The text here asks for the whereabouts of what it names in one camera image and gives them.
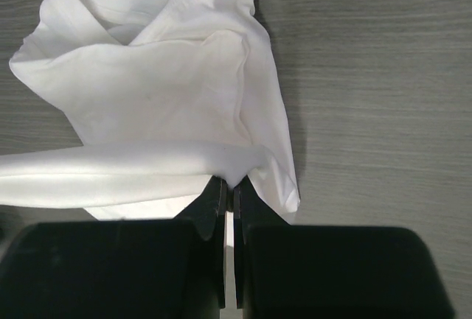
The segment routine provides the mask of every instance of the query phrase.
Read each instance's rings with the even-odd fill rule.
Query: gray wooden table
[[[80,145],[62,113],[7,66],[38,23],[40,3],[0,0],[0,154]],[[472,318],[472,0],[257,6],[290,121],[297,222],[412,228],[431,248],[459,318]],[[10,236],[29,222],[88,217],[0,214]],[[233,292],[222,318],[240,316]]]

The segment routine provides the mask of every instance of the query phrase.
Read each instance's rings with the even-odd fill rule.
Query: garment
[[[84,147],[0,157],[0,203],[172,217],[211,175],[299,205],[285,108],[254,0],[44,0],[10,61]]]

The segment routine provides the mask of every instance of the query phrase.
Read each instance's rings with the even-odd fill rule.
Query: white t-shirt
[[[173,217],[211,175],[249,174],[280,214],[299,205],[285,108],[254,0],[44,0],[17,78],[84,147],[0,157],[0,203]]]

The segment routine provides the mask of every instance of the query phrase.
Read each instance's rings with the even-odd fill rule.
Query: dark object
[[[219,318],[227,209],[246,319],[454,317],[411,231],[290,226],[248,178],[213,177],[173,220],[26,228],[0,265],[0,318]]]

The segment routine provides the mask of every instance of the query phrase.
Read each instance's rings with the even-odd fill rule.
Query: white fabric
[[[288,122],[253,0],[44,0],[10,61],[84,147],[0,157],[0,203],[172,217],[211,175],[296,211]]]

